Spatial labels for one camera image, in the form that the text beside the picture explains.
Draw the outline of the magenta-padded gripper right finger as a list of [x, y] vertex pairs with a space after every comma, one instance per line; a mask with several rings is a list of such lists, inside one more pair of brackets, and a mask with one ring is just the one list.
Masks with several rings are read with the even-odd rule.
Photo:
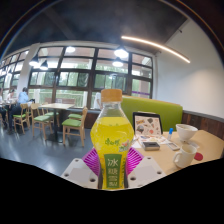
[[131, 147], [126, 159], [126, 178], [129, 189], [143, 187], [166, 174], [152, 156], [143, 156]]

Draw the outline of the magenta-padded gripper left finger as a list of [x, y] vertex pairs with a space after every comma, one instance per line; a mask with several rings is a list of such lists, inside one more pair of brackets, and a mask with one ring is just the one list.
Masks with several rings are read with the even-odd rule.
[[96, 150], [91, 149], [82, 158], [73, 159], [61, 177], [84, 188], [100, 189], [102, 176]]

